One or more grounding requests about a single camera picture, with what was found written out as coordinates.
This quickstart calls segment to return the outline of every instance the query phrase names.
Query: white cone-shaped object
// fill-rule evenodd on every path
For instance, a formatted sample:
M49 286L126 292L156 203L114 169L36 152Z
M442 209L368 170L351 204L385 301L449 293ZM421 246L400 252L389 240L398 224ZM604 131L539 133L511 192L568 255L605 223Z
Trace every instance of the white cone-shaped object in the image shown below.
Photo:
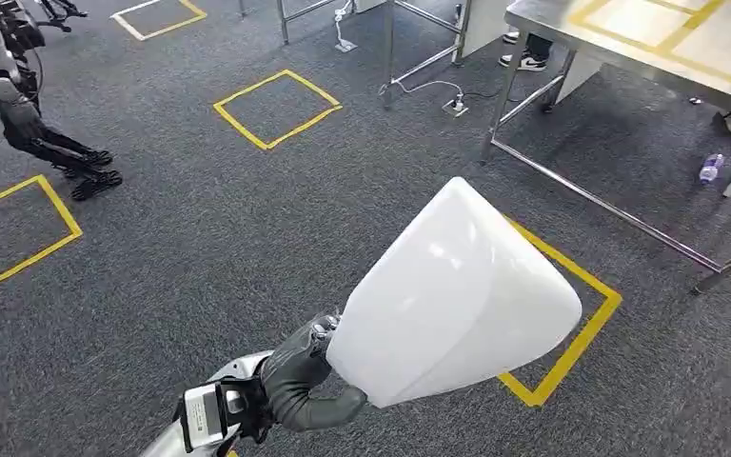
M453 178L351 292L326 358L387 407L542 357L581 315L562 275Z

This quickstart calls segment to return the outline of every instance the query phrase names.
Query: metal table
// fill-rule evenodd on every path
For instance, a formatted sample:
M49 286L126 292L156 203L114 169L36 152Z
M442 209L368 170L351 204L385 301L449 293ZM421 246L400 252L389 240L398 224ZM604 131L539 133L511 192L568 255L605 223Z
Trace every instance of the metal table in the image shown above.
M697 8L691 9L681 4L697 4ZM616 19L616 14L626 17ZM711 21L717 28L719 37L731 37L731 33L726 32L727 29L731 30L731 1L519 0L506 11L505 22L520 30L520 40L514 48L498 105L484 139L481 157L484 164L490 157L492 147L497 147L712 271L712 275L696 285L695 292L713 287L730 274L731 259L720 264L696 252L503 143L495 137L495 132L543 96L546 97L543 107L552 108L577 54L634 72L668 88L699 96L717 107L731 110L731 68L712 69L707 67L705 61L700 62L694 58L695 52L710 55L727 51L716 50L719 43L729 42L731 46L731 39L717 40L718 43L712 40L700 41L698 35L706 32L702 27L707 21ZM661 25L670 24L674 24L676 28L661 29ZM566 46L569 53L560 74L534 91L509 113L505 113L516 68L520 65L525 41L530 33ZM655 34L658 35L657 42L644 43L637 39L638 36Z

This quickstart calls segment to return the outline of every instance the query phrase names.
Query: gray glove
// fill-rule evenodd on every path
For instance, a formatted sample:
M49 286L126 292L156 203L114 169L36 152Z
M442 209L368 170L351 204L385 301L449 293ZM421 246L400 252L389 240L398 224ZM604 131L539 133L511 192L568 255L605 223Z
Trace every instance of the gray glove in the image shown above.
M348 387L334 399L315 399L309 392L332 371L326 348L338 320L333 316L313 319L276 348L262 366L262 384L276 422L293 431L337 427L350 422L366 404L367 397Z
M9 78L0 78L0 115L25 139L43 137L43 121L34 104Z

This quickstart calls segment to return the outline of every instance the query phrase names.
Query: yellow floor marking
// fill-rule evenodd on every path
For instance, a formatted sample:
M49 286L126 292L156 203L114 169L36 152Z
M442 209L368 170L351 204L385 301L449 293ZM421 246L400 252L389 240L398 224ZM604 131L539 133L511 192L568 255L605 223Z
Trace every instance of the yellow floor marking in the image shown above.
M601 295L606 297L593 317L590 318L582 331L579 332L575 339L573 339L573 342L570 343L570 346L564 351L564 354L562 354L559 360L556 361L556 364L552 369L550 369L550 371L548 371L533 392L524 386L523 383L521 383L511 373L505 373L498 376L503 384L514 392L515 395L520 397L526 405L536 407L543 405L553 391L556 390L556 387L562 379L564 379L567 373L570 372L570 369L573 368L579 360L579 357L582 356L592 340L596 337L596 335L598 335L598 332L601 331L603 325L606 324L610 317L612 317L615 309L621 303L622 297L618 292L599 281L595 276L579 267L575 262L568 259L564 254L523 228L523 226L510 219L508 222L514 226L523 238L528 240L529 243L534 245L534 247L539 249L543 254L558 262L568 271L581 278L590 287L594 288Z
M32 264L34 264L35 262L43 259L44 257L50 255L51 253L55 252L62 246L70 243L72 240L80 237L83 234L83 231L80 229L80 226L77 225L76 221L74 221L74 218L71 216L71 213L69 212L69 210L66 208L65 205L63 205L63 202L60 200L60 197L57 195L57 192L55 192L54 189L51 188L49 181L47 181L43 175L37 175L33 178L30 178L30 179L24 181L23 183L17 184L7 190L4 190L3 192L0 192L0 200L2 198L8 197L8 196L14 194L18 190L23 189L26 186L29 186L31 184L38 184L41 187L41 189L43 189L43 191L46 193L48 198L54 204L54 207L57 209L57 212L60 214L60 217L62 217L63 221L66 222L66 226L69 228L70 233L62 240L54 243L53 245L49 246L48 248L41 250L40 252L31 256L29 259L19 263L15 267L12 267L12 268L4 271L3 273L1 273L0 282L13 276L14 274L18 273L22 269L24 269Z
M669 10L676 10L679 12L684 12L685 14L693 14L697 10L691 10L690 8L681 7L677 4L671 3L668 0L646 0L647 2L651 2L655 5L660 5L661 7L668 8Z
M324 97L324 99L326 99L327 102L329 102L332 106L328 109L325 109L320 114L313 117L312 119L309 119L308 121L304 122L302 125L298 126L297 128L292 129L288 133L280 136L279 138L276 138L275 140L273 140L269 143L266 143L261 138L254 135L253 133L251 133L251 131L248 130L245 126L243 126L242 123L240 123L234 116L232 116L224 108L224 106L227 103L229 103L230 101L232 101L233 99L235 99L241 95L245 95L246 93L249 93L251 91L254 91L269 82L272 82L278 78L281 78L282 76L288 76L288 77L298 81L299 83L303 84L308 89L310 89L313 92L317 93L318 95L321 95L322 97ZM312 127L315 124L317 124L318 122L320 122L321 119L324 119L325 117L327 117L331 112L341 109L342 107L343 106L340 104L340 102L337 101L337 99L335 99L333 96L329 95L323 89L319 88L318 86L315 86L314 84L310 83L308 80L303 78L302 76L300 76L290 70L281 70L278 73L254 84L253 86L248 86L247 88L244 88L244 89L234 93L233 95L229 96L228 98L224 98L223 100L220 100L219 102L214 104L214 109L218 113L220 113L221 116L223 116L223 119L228 121L228 123L231 124L232 126L234 126L235 129L239 130L239 132L242 133L243 136L245 136L248 139L248 141L250 141L254 145L258 146L260 149L264 149L264 150L273 149L276 145L285 141L287 138L289 138L297 133L300 133L306 129L309 129L310 127Z
M152 37L167 33L168 31L173 31L175 29L180 29L183 26L187 26L189 24L195 23L197 21L200 21L202 19L206 19L208 14L206 14L204 11L200 10L194 4L189 2L189 0L178 0L181 5L188 8L191 12L195 14L194 17L187 19L186 21L179 22L177 24L173 24L169 27L166 27L164 29L154 31L153 33L149 33L147 35L144 35L142 32L138 31L134 26L132 26L124 17L122 17L122 14L126 14L131 11L139 10L143 7L148 7L149 5L155 4L160 2L161 0L149 0L145 3L142 3L141 5L136 5L135 7L130 7L126 10L121 10L119 12L115 12L111 18L114 19L116 22L119 23L120 26L125 28L128 32L130 32L131 35L133 35L137 40L139 41L145 41Z
M657 46L650 46L643 42L632 40L631 38L625 37L623 35L620 35L619 33L616 33L612 30L607 30L602 27L596 26L595 24L591 24L587 21L587 18L594 14L596 11L603 8L604 5L611 2L613 0L593 0L590 2L586 7L582 8L581 10L574 13L570 18L570 22L582 27L587 30L592 30L600 35L613 38L615 40L618 40L622 43L625 43L631 47L637 48L639 50L644 50L646 52L651 52L652 54L655 54L659 57L662 57L666 60L671 60L673 62L677 62L679 64L685 65L686 67L689 67L691 69L701 71L703 73L706 73L710 76L715 76L717 78L723 79L724 81L727 81L731 83L731 74L728 74L724 71L714 69L712 67L708 67L707 65L697 62L694 60L690 60L685 57L680 57L679 55L674 54L674 48L682 42L685 38L688 37L688 35L691 34L694 30L698 29L699 26L704 24L705 21L707 21L710 16L712 16L720 7L724 4L725 0L710 0L707 2L703 7L701 7L699 10L688 10L684 11L689 14L691 14L691 17L688 18L687 21L680 27L679 29L674 30L671 34L668 35L664 40L662 40L661 43L659 43ZM662 0L643 0L648 1L651 3L655 3L657 5L662 5L665 7L668 7L668 5L664 5ZM680 10L682 11L682 7L674 6L674 7L668 7L672 8L673 10Z
M698 29L700 25L704 24L706 20L710 19L710 16L723 4L724 0L711 0L707 2L701 7L701 10L692 14L681 28L674 30L656 46L657 54L664 55L670 53L682 40L687 38L694 30Z

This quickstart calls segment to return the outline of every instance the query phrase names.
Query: metal frame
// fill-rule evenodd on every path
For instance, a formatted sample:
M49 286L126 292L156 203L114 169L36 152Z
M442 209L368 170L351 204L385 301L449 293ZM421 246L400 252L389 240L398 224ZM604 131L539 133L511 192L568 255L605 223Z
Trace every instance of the metal frame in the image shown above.
M561 89L561 86L564 82L564 77L566 76L567 72L570 70L570 67L573 64L573 59L575 57L576 51L572 50L567 56L566 61L564 62L564 66L562 70L560 71L560 74L557 75L555 78L553 78L548 84L545 86L537 89L534 91L531 95L529 95L525 100L523 100L520 105L512 109L509 113L505 113L505 106L508 101L508 95L511 92L511 88L514 84L514 76L517 73L517 68L520 66L520 62L523 59L523 51L525 49L525 43L528 40L528 35L530 33L526 30L520 30L520 38L517 41L517 45L514 47L514 53L511 58L511 62L508 66L508 70L506 71L506 77L503 82L503 87L500 93L500 97L498 100L498 105L495 108L494 115L492 117L492 122L489 125L488 132L486 133L486 137L484 139L483 149L481 153L481 164L485 165L486 161L488 160L490 156L491 147L497 147L500 150L508 153L512 157L520 160L521 162L525 163L529 167L533 168L534 170L540 172L541 174L547 176L548 178L556 181L557 183L561 184L562 186L574 191L575 193L578 193L585 199L589 200L590 202L598 205L599 207L606 209L607 211L611 212L612 214L618 216L620 219L623 219L624 222L628 223L635 229L638 229L647 235L651 236L652 238L660 241L664 245L668 246L669 248L672 248L676 252L682 254L683 256L693 260L697 264L711 270L713 272L712 275L708 276L704 280L702 280L700 283L698 283L694 288L694 293L702 293L706 290L711 289L716 284L718 284L721 280L726 278L731 274L731 259L725 262L724 264L719 264L716 261L710 259L709 257L705 256L704 254L701 254L699 252L696 252L689 246L677 241L676 239L670 237L669 235L663 233L662 231L658 230L657 228L654 228L648 224L646 224L641 219L633 216L632 214L629 214L628 212L619 209L615 207L614 205L604 201L602 198L594 195L593 193L589 192L586 189L583 189L582 187L578 186L577 184L569 181L568 179L562 177L555 171L548 169L547 167L537 163L533 159L525 156L518 150L510 147L509 145L502 143L498 141L495 138L495 132L497 129L510 121L514 116L519 114L523 109L525 109L527 106L531 105L533 102L535 102L537 99L542 97L543 95L548 94L547 101L545 102L544 107L546 109L552 108L556 96L559 93L559 90Z
M276 10L279 11L279 20L282 22L282 37L285 40L285 44L289 44L289 32L287 31L287 23L289 21L292 21L293 19L298 19L299 17L307 14L308 12L313 12L317 10L320 7L325 7L326 5L336 2L337 0L321 0L319 2L313 3L312 5L309 5L308 7L298 10L296 12L293 12L292 14L286 14L285 13L285 0L276 0ZM351 2L351 12L357 12L357 2L353 1Z
M400 6L417 16L423 17L424 19L432 22L433 24L436 24L438 26L441 26L449 31L452 31L456 35L456 41L455 44L450 46L449 48L446 48L445 50L441 50L435 54L433 54L430 58L423 61L421 64L413 67L412 69L406 71L404 74L399 76L398 78L393 77L393 26L394 26L394 15L396 13L395 6ZM444 57L447 57L447 55L452 55L452 62L454 65L461 65L461 62L463 60L463 52L464 52L464 42L465 42L465 36L466 31L469 27L469 10L472 7L472 0L465 0L464 5L461 9L461 14L459 15L459 23L457 25L452 25L449 22L445 21L444 19L431 14L430 12L427 12L425 10L422 10L419 7L416 7L414 5L411 5L407 3L404 0L386 0L385 1L385 83L383 84L383 104L385 107L389 107L391 103L393 102L393 96L391 94L390 88L391 86L401 83L403 80L405 80L407 77L417 73L420 70L423 70L430 65L434 64L435 62L438 62L439 60L443 59Z

